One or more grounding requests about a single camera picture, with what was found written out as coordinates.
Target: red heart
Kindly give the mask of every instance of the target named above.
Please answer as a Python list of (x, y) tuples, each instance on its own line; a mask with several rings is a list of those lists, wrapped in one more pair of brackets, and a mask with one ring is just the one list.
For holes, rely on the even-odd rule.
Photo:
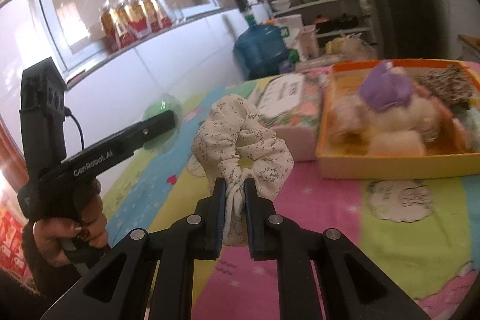
[(176, 175), (169, 176), (166, 179), (166, 182), (169, 183), (172, 186), (175, 185), (177, 183), (177, 176)]

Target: window sill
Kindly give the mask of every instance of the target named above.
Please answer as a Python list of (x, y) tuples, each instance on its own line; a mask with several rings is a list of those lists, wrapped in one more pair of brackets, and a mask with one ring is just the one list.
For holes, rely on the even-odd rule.
[(87, 76), (98, 70), (100, 67), (105, 65), (106, 63), (110, 62), (111, 60), (115, 59), (116, 57), (122, 55), (123, 53), (132, 50), (136, 46), (144, 43), (145, 41), (148, 41), (150, 39), (153, 39), (154, 37), (157, 37), (161, 34), (167, 33), (171, 31), (172, 29), (176, 28), (181, 28), (182, 26), (185, 26), (186, 24), (189, 24), (191, 22), (198, 21), (202, 18), (206, 18), (208, 16), (212, 16), (214, 14), (222, 13), (228, 10), (232, 10), (234, 7), (231, 8), (218, 8), (216, 10), (208, 11), (202, 14), (198, 14), (196, 16), (193, 16), (189, 18), (186, 22), (183, 24), (173, 26), (171, 28), (165, 29), (163, 31), (160, 31), (158, 33), (153, 33), (150, 34), (149, 36), (142, 38), (141, 40), (136, 41), (132, 45), (129, 45), (126, 48), (123, 48), (115, 53), (111, 53), (109, 55), (95, 55), (90, 59), (87, 59), (85, 62), (83, 62), (81, 65), (76, 67), (73, 70), (68, 70), (63, 73), (64, 79), (66, 79), (67, 82), (67, 90), (70, 90), (72, 87), (74, 87), (76, 84), (80, 83), (82, 80), (84, 80)]

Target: black sleeve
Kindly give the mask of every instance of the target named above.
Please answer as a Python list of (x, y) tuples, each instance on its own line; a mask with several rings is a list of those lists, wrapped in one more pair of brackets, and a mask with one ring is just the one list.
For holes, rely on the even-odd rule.
[(53, 303), (0, 268), (0, 319), (39, 320)]
[(42, 295), (57, 300), (80, 279), (73, 265), (54, 267), (43, 259), (33, 238), (33, 224), (30, 222), (23, 229), (22, 247), (35, 286)]

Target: cream scrunchie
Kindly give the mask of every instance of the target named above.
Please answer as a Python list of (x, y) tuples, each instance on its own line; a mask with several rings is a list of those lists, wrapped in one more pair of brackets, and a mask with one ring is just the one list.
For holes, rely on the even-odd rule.
[[(293, 167), (285, 141), (258, 123), (259, 110), (238, 95), (227, 95), (212, 105), (210, 114), (195, 135), (191, 150), (205, 169), (210, 192), (215, 179), (227, 182), (223, 244), (247, 245), (245, 221), (246, 178), (254, 178), (258, 195), (275, 199)], [(253, 161), (241, 168), (240, 157)]]

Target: cardboard box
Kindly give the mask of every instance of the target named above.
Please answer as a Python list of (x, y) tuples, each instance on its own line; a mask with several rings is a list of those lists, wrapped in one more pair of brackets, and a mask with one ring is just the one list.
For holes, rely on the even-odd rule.
[[(332, 147), (329, 135), (329, 113), (333, 98), (337, 94), (357, 91), (366, 75), (380, 61), (371, 60), (358, 63), (333, 65), (330, 84), (325, 96), (320, 136), (316, 156), (324, 178), (343, 179), (426, 179), (447, 178), (480, 174), (480, 153), (453, 153), (445, 149), (429, 151), (427, 156), (409, 158), (385, 158), (366, 155), (366, 146), (351, 148), (350, 152)], [(480, 82), (477, 74), (462, 62), (451, 60), (402, 59), (392, 60), (395, 67), (404, 67), (409, 75), (419, 75), (432, 69), (446, 68), (457, 64), (469, 75), (474, 87), (474, 98), (480, 102)]]

